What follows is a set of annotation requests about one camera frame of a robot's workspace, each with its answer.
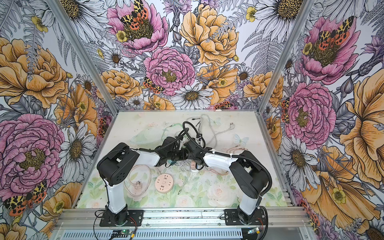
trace pink peony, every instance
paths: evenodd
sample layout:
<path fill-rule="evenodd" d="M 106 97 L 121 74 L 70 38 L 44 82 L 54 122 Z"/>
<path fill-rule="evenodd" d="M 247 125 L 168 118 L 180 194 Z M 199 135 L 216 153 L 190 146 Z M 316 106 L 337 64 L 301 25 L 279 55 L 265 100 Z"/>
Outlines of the pink peony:
<path fill-rule="evenodd" d="M 60 144 L 64 134 L 37 114 L 0 123 L 0 197 L 26 195 L 46 180 L 52 187 L 61 176 Z"/>
<path fill-rule="evenodd" d="M 310 150 L 321 147 L 335 127 L 332 96 L 320 83 L 299 83 L 290 97 L 288 115 L 286 134 L 299 138 Z"/>
<path fill-rule="evenodd" d="M 148 19 L 144 20 L 138 30 L 124 28 L 124 24 L 120 21 L 121 17 L 132 14 L 133 3 L 130 7 L 124 4 L 123 8 L 116 6 L 116 9 L 107 9 L 108 24 L 112 26 L 109 31 L 111 34 L 118 34 L 116 41 L 124 45 L 123 54 L 127 56 L 153 51 L 159 46 L 164 46 L 168 40 L 166 17 L 161 18 L 153 4 L 149 6 L 144 0 L 143 3 L 144 8 L 148 9 Z"/>
<path fill-rule="evenodd" d="M 173 96 L 175 90 L 191 85 L 195 80 L 192 60 L 169 47 L 157 49 L 143 63 L 147 77 L 153 84 L 163 87 L 165 95 Z"/>
<path fill-rule="evenodd" d="M 356 49 L 355 43 L 358 40 L 360 31 L 356 29 L 356 18 L 349 29 L 349 37 L 341 45 L 330 44 L 325 50 L 319 49 L 319 33 L 339 28 L 342 22 L 332 22 L 323 17 L 314 24 L 310 30 L 310 35 L 304 40 L 305 46 L 303 55 L 299 60 L 298 66 L 304 76 L 309 76 L 313 81 L 322 81 L 325 85 L 334 83 L 339 79 L 352 65 L 358 54 L 353 54 Z"/>

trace white cable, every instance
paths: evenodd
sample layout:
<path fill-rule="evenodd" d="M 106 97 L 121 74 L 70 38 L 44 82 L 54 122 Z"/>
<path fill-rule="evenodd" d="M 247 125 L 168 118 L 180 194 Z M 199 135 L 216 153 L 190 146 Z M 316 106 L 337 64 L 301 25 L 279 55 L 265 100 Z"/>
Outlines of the white cable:
<path fill-rule="evenodd" d="M 126 185 L 126 183 L 125 183 L 125 181 L 124 181 L 124 188 L 125 188 L 125 190 L 127 190 L 127 192 L 128 192 L 132 197 L 141 197 L 141 196 L 147 191 L 147 189 L 148 189 L 148 187 L 149 187 L 149 184 L 150 184 L 150 182 L 151 182 L 151 177 L 152 177 L 151 169 L 150 169 L 147 165 L 135 165 L 135 166 L 132 167 L 131 171 L 128 173 L 128 176 L 127 176 L 129 184 L 130 184 L 131 186 L 133 186 L 135 189 L 138 189 L 138 188 L 139 188 L 138 185 L 137 185 L 137 183 L 134 184 L 133 182 L 131 182 L 131 177 L 130 177 L 130 175 L 131 175 L 131 173 L 132 173 L 132 170 L 134 170 L 134 169 L 136 169 L 136 168 L 138 168 L 138 167 L 141 167 L 141 166 L 145 166 L 145 167 L 147 167 L 147 169 L 148 169 L 148 171 L 149 171 L 149 179 L 148 179 L 148 183 L 147 183 L 147 185 L 146 185 L 144 191 L 142 191 L 140 194 L 133 194 L 133 193 L 129 190 L 129 187 Z"/>

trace daisy center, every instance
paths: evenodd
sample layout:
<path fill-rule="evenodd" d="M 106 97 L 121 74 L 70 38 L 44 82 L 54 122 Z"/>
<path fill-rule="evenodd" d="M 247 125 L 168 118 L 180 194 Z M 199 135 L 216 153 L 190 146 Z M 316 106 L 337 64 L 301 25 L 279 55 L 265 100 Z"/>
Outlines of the daisy center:
<path fill-rule="evenodd" d="M 34 167 L 35 169 L 40 169 L 41 165 L 45 162 L 46 155 L 44 151 L 36 148 L 33 151 L 24 153 L 25 161 L 19 163 L 19 166 L 25 170 L 29 167 Z"/>
<path fill-rule="evenodd" d="M 374 227 L 369 227 L 369 229 L 366 231 L 369 239 L 372 240 L 384 240 L 384 235 L 381 233 L 381 231 L 377 230 Z"/>
<path fill-rule="evenodd" d="M 188 101 L 196 100 L 199 97 L 197 92 L 189 92 L 185 94 L 185 99 Z"/>
<path fill-rule="evenodd" d="M 70 150 L 71 158 L 78 159 L 81 155 L 82 149 L 83 149 L 83 145 L 81 144 L 81 141 L 79 139 L 76 139 L 75 141 L 73 141 L 73 144 Z"/>
<path fill-rule="evenodd" d="M 90 91 L 91 88 L 92 88 L 92 84 L 91 84 L 90 82 L 85 82 L 85 83 L 84 83 L 84 87 L 85 87 L 85 89 L 87 89 L 88 91 Z"/>
<path fill-rule="evenodd" d="M 64 7 L 67 15 L 74 19 L 79 16 L 79 6 L 76 4 L 74 0 L 60 0 L 61 5 Z"/>
<path fill-rule="evenodd" d="M 127 37 L 129 40 L 133 41 L 135 39 L 140 38 L 151 38 L 153 34 L 153 27 L 149 23 L 148 19 L 143 20 L 143 23 L 140 23 L 139 29 L 132 30 L 131 28 L 125 28 L 124 29 L 126 35 L 124 37 Z"/>
<path fill-rule="evenodd" d="M 292 151 L 292 160 L 298 167 L 304 167 L 305 159 L 299 150 Z"/>
<path fill-rule="evenodd" d="M 291 68 L 292 67 L 292 60 L 288 60 L 287 63 L 285 64 L 285 68 Z"/>
<path fill-rule="evenodd" d="M 303 108 L 299 109 L 299 116 L 297 116 L 296 121 L 299 123 L 300 127 L 305 127 L 309 121 L 308 113 L 303 111 Z"/>
<path fill-rule="evenodd" d="M 166 78 L 166 82 L 168 83 L 176 81 L 176 74 L 174 74 L 171 70 L 168 70 L 168 72 L 163 71 L 162 75 Z"/>
<path fill-rule="evenodd" d="M 113 56 L 112 56 L 112 61 L 113 61 L 114 63 L 118 63 L 118 62 L 120 62 L 120 57 L 119 57 L 119 55 L 113 55 Z"/>
<path fill-rule="evenodd" d="M 303 0 L 281 0 L 277 13 L 283 18 L 295 18 L 302 3 Z"/>
<path fill-rule="evenodd" d="M 239 77 L 240 77 L 240 80 L 243 81 L 243 80 L 247 79 L 248 74 L 247 73 L 241 73 Z"/>

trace black cable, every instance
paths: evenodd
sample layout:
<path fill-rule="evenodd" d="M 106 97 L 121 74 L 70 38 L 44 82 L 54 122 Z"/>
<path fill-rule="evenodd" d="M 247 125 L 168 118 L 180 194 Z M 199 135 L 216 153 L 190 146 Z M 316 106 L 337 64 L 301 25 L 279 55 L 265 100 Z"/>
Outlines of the black cable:
<path fill-rule="evenodd" d="M 268 223 L 268 212 L 264 206 L 260 206 L 260 208 L 264 211 L 264 215 L 265 215 L 265 228 L 263 230 L 262 237 L 259 239 L 259 240 L 263 240 L 265 235 L 266 235 L 266 232 L 268 231 L 268 224 L 269 224 Z"/>
<path fill-rule="evenodd" d="M 98 212 L 98 211 L 103 211 L 103 212 L 100 213 L 99 215 L 96 215 L 96 212 Z M 99 239 L 97 238 L 97 236 L 96 236 L 96 232 L 95 232 L 96 219 L 100 218 L 101 215 L 102 215 L 103 213 L 104 213 L 104 210 L 97 210 L 97 211 L 95 211 L 95 216 L 96 216 L 96 218 L 95 218 L 95 221 L 93 222 L 93 234 L 95 235 L 95 238 L 96 238 L 97 240 L 99 240 Z"/>
<path fill-rule="evenodd" d="M 164 147 L 160 147 L 160 148 L 155 148 L 154 150 L 150 150 L 150 149 L 145 149 L 145 148 L 139 148 L 140 151 L 145 151 L 145 152 L 156 152 L 156 151 L 159 151 L 159 150 L 162 150 L 168 146 L 170 146 L 171 144 L 174 144 L 175 142 L 177 142 L 178 140 L 182 139 L 184 137 L 184 134 L 185 134 L 185 131 L 188 131 L 189 128 L 185 128 L 183 129 L 183 131 L 180 132 L 179 136 L 173 140 L 172 142 L 170 142 L 169 144 L 165 145 Z"/>
<path fill-rule="evenodd" d="M 186 124 L 189 124 L 192 126 L 192 128 L 195 130 L 196 134 L 199 135 L 197 129 L 195 128 L 195 126 L 192 125 L 192 123 L 190 122 L 183 122 L 183 130 L 185 132 L 185 134 L 187 135 L 187 137 L 189 138 L 189 140 L 191 140 L 198 148 L 200 148 L 201 150 L 205 151 L 205 152 L 209 152 L 209 153 L 212 153 L 212 151 L 210 150 L 206 150 L 205 148 L 202 148 L 196 141 L 194 138 L 192 138 L 189 133 L 188 133 L 188 130 L 187 130 L 187 127 L 185 127 Z M 245 156 L 242 156 L 242 155 L 229 155 L 229 154 L 225 154 L 225 153 L 221 153 L 221 152 L 215 152 L 214 154 L 217 154 L 217 155 L 220 155 L 220 156 L 224 156 L 224 157 L 232 157 L 232 158 L 238 158 L 238 159 L 246 159 L 246 160 L 249 160 L 251 162 L 254 162 L 256 163 L 267 175 L 268 177 L 268 185 L 266 187 L 266 189 L 264 189 L 261 193 L 260 193 L 260 196 L 263 196 L 264 194 L 266 194 L 272 187 L 272 177 L 271 177 L 271 174 L 269 173 L 269 171 L 261 164 L 261 163 L 258 163 L 256 162 L 255 160 L 253 160 L 252 158 L 249 158 L 249 157 L 245 157 Z"/>

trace floral wallpaper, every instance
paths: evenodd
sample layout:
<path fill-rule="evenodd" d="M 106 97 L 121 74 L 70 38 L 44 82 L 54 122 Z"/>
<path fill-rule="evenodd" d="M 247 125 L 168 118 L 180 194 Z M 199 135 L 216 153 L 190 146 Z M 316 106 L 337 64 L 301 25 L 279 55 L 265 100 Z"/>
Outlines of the floral wallpaper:
<path fill-rule="evenodd" d="M 317 0 L 262 112 L 319 240 L 384 239 L 383 14 Z"/>
<path fill-rule="evenodd" d="M 302 2 L 61 0 L 125 110 L 256 109 Z"/>
<path fill-rule="evenodd" d="M 111 120 L 47 4 L 1 1 L 0 238 L 51 236 Z"/>

